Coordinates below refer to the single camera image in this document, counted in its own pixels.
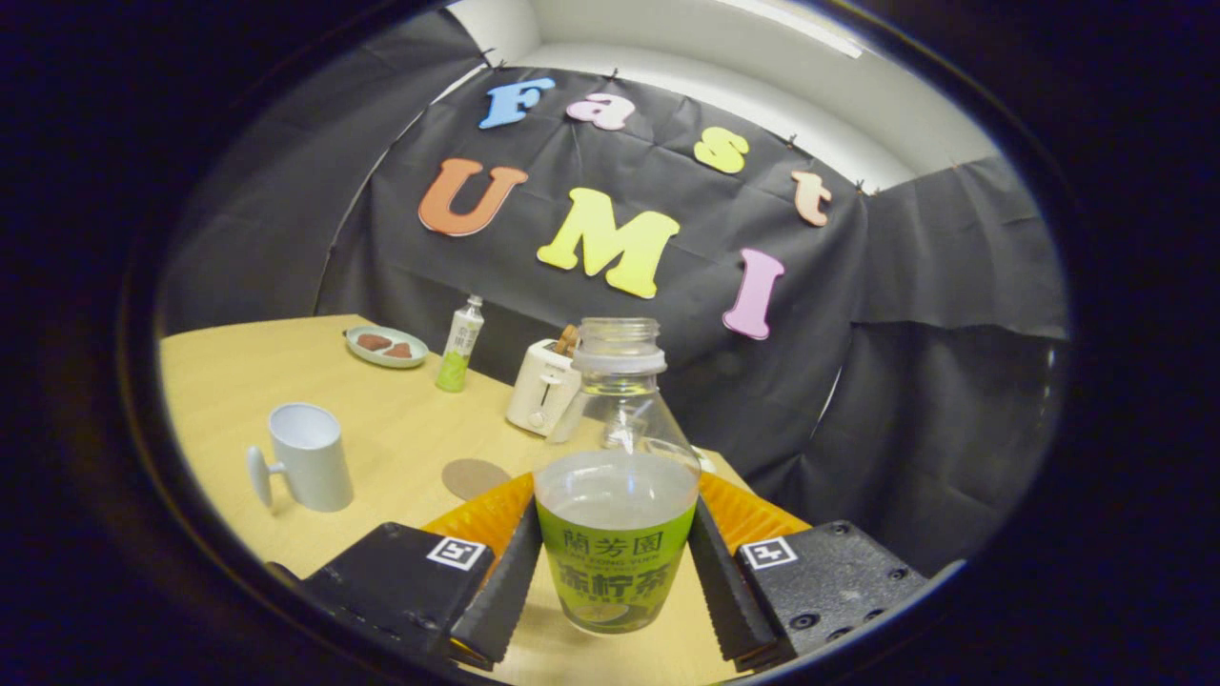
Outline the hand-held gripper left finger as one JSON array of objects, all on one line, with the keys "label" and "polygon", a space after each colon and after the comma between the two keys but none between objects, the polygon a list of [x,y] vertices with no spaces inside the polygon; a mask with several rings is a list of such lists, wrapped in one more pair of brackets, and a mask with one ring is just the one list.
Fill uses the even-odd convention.
[{"label": "hand-held gripper left finger", "polygon": [[505,659],[543,544],[536,478],[518,474],[418,526],[375,526],[316,572],[268,570],[386,660],[492,668]]}]

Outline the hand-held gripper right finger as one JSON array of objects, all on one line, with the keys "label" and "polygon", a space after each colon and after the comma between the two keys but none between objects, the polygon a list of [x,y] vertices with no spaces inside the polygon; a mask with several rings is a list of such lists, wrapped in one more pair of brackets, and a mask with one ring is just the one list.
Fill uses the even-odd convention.
[{"label": "hand-held gripper right finger", "polygon": [[737,673],[836,651],[927,583],[855,524],[806,524],[717,474],[699,477],[689,547],[721,655]]}]

